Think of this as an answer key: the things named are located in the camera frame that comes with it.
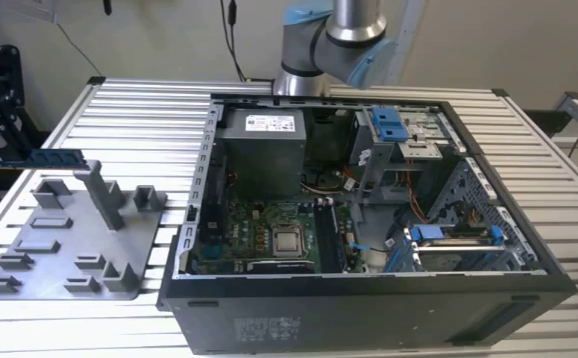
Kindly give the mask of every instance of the motherboard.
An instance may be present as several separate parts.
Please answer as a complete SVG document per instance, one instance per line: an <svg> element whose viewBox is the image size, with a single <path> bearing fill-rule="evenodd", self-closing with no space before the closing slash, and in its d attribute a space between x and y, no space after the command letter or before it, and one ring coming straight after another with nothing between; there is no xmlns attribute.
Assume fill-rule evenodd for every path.
<svg viewBox="0 0 578 358"><path fill-rule="evenodd" d="M322 214L317 203L233 201L221 241L194 246L200 274L321 273L333 261L362 270L350 249L356 232L346 203Z"/></svg>

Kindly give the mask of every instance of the blue latch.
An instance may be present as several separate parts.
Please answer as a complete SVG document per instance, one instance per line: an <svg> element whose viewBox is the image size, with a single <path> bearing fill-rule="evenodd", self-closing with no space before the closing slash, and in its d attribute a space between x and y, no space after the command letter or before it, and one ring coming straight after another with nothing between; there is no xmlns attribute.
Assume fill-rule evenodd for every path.
<svg viewBox="0 0 578 358"><path fill-rule="evenodd" d="M349 244L352 248L357 248L358 250L370 251L370 246L360 245L357 242L352 242Z"/></svg>
<svg viewBox="0 0 578 358"><path fill-rule="evenodd" d="M504 243L504 232L501 228L496 225L491 227L491 234L492 234L492 245L501 245Z"/></svg>
<svg viewBox="0 0 578 358"><path fill-rule="evenodd" d="M417 226L413 229L411 229L411 237L413 238L413 241L421 240L421 232Z"/></svg>
<svg viewBox="0 0 578 358"><path fill-rule="evenodd" d="M439 240L445 239L444 231L440 226L436 225L419 225L420 234L423 240Z"/></svg>
<svg viewBox="0 0 578 358"><path fill-rule="evenodd" d="M405 142L409 140L409 131L395 108L375 108L373 123L380 130L380 139L385 142Z"/></svg>

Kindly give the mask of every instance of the white wall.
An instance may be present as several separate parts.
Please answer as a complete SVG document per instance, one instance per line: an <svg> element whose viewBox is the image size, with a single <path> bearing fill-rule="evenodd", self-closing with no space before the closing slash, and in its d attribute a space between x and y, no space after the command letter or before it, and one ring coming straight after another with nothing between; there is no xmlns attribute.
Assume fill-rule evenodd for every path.
<svg viewBox="0 0 578 358"><path fill-rule="evenodd" d="M401 84L501 87L551 109L578 91L578 1L427 0Z"/></svg>
<svg viewBox="0 0 578 358"><path fill-rule="evenodd" d="M296 1L238 1L237 52L249 77L276 77L284 9ZM384 1L393 37L404 6L405 0ZM107 77L237 80L218 0L114 0L113 7L106 16L101 0L63 0L58 11L59 23ZM50 129L95 72L55 25L3 10L0 43L22 49L29 111Z"/></svg>

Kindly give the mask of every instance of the side panel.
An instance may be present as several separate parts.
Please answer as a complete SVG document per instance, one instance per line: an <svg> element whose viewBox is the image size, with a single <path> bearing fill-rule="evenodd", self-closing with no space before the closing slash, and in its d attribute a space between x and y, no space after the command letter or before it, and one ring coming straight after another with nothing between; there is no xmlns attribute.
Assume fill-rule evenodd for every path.
<svg viewBox="0 0 578 358"><path fill-rule="evenodd" d="M533 292L170 300L196 354L493 345L563 294Z"/></svg>

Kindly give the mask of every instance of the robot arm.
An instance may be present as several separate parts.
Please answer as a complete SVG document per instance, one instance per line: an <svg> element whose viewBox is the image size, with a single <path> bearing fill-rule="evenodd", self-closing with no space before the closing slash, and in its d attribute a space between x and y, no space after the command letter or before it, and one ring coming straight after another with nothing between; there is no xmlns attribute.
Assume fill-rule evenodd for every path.
<svg viewBox="0 0 578 358"><path fill-rule="evenodd" d="M325 73L358 89L381 77L396 54L380 0L310 1L285 14L278 95L326 95Z"/></svg>

